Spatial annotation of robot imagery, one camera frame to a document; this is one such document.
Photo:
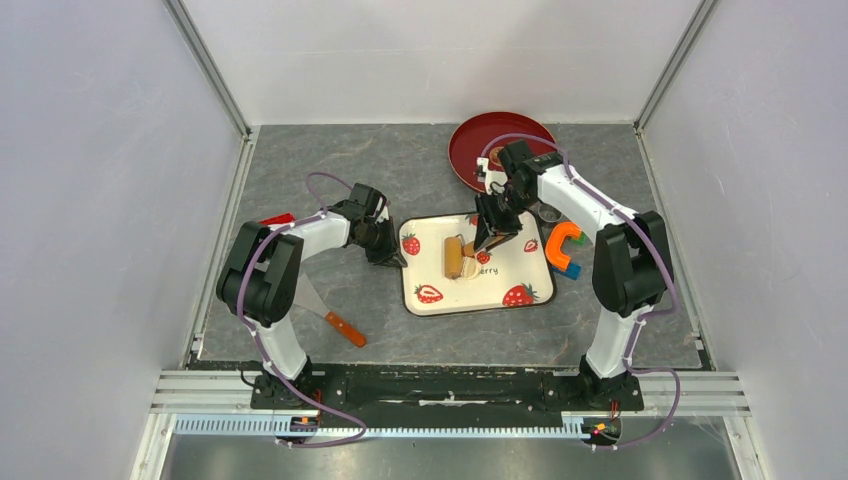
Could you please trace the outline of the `white dough piece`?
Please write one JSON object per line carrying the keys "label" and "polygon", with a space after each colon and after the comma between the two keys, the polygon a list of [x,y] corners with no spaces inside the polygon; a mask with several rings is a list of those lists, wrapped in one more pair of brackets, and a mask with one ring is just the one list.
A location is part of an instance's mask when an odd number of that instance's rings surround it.
{"label": "white dough piece", "polygon": [[471,257],[465,257],[460,271],[460,279],[471,280],[480,274],[481,264]]}

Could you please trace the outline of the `white strawberry tray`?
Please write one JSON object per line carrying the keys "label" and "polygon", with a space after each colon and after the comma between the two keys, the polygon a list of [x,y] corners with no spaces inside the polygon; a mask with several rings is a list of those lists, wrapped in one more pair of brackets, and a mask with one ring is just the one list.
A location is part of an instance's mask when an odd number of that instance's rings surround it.
{"label": "white strawberry tray", "polygon": [[520,215],[516,237],[474,256],[465,256],[459,276],[445,272],[445,241],[471,248],[477,221],[473,213],[420,217],[399,227],[407,266],[401,270],[407,310],[421,317],[500,308],[544,305],[556,293],[553,274],[544,255],[538,221],[530,212]]}

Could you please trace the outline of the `wooden dough roller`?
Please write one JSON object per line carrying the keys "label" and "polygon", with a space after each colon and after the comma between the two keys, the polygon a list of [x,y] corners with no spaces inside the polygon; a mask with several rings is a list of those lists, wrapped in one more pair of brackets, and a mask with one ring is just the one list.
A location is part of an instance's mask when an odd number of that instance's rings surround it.
{"label": "wooden dough roller", "polygon": [[444,239],[443,275],[446,279],[462,280],[460,279],[460,271],[465,257],[475,258],[479,262],[473,250],[472,243],[466,242],[462,235],[450,236]]}

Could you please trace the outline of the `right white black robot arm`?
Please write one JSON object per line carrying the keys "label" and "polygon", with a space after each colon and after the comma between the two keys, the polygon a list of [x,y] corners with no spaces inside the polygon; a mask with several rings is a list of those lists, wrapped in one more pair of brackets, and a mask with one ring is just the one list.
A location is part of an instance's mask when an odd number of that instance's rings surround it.
{"label": "right white black robot arm", "polygon": [[476,251],[491,250],[522,229],[530,206],[547,204],[574,223],[594,247],[592,286],[602,306],[595,337],[579,366],[577,392],[591,408],[612,401],[636,375],[633,351],[665,294],[677,294],[665,221],[613,201],[574,167],[522,163],[496,193],[475,197]]}

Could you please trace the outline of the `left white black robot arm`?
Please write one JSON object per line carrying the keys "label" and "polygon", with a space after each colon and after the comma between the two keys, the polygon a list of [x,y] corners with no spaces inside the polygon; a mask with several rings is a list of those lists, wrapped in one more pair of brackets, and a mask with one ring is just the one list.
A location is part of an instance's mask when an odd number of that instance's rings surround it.
{"label": "left white black robot arm", "polygon": [[348,219],[319,212],[275,228],[255,221],[243,224],[217,280],[217,298],[247,328],[263,368],[279,378],[276,396],[291,408],[307,405],[314,393],[312,379],[302,374],[309,358],[289,315],[301,264],[347,246],[361,247],[373,265],[407,266],[389,215]]}

